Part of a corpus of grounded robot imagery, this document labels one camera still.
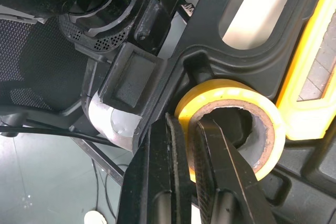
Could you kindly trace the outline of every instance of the tape adhesive surface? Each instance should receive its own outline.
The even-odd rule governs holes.
[[[252,165],[257,179],[264,178],[279,161],[286,134],[285,125],[276,106],[266,97],[239,82],[210,80],[191,89],[179,102],[175,111],[185,134],[192,181],[195,181],[195,172],[189,143],[192,141],[190,131],[194,127],[193,124],[214,109],[232,107],[249,111],[252,116],[262,121],[266,129],[262,154]]]

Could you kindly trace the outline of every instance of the cardboard tape core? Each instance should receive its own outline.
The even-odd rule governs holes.
[[[187,141],[191,180],[195,181],[191,141],[197,121],[215,109],[232,107],[244,109],[253,117],[253,130],[238,151],[251,165],[257,179],[265,177],[280,159],[285,126],[275,105],[239,82],[210,80],[190,90],[175,111]]]

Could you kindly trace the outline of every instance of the black plastic bracket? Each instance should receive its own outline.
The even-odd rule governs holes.
[[[99,98],[113,108],[142,116],[153,99],[164,67],[162,59],[126,43],[99,91]]]

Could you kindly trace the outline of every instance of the metal rod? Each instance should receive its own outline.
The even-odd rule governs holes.
[[[109,174],[120,186],[122,186],[124,171],[115,162],[113,162],[94,143],[76,137],[72,137],[72,139],[101,168],[103,168],[107,174]]]

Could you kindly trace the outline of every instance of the yellow plastic frame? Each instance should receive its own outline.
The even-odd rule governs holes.
[[[274,147],[265,165],[256,172],[257,180],[264,178],[277,164],[285,144],[285,125],[276,106],[266,97],[236,81],[216,79],[203,82],[192,88],[179,102],[175,110],[188,144],[188,126],[191,117],[203,106],[219,100],[241,100],[257,105],[269,116],[273,123]],[[195,182],[195,172],[190,171],[190,178]]]
[[[288,139],[323,138],[336,115],[335,68],[321,99],[297,102],[335,9],[336,0],[319,0],[282,86],[277,107],[286,124]]]

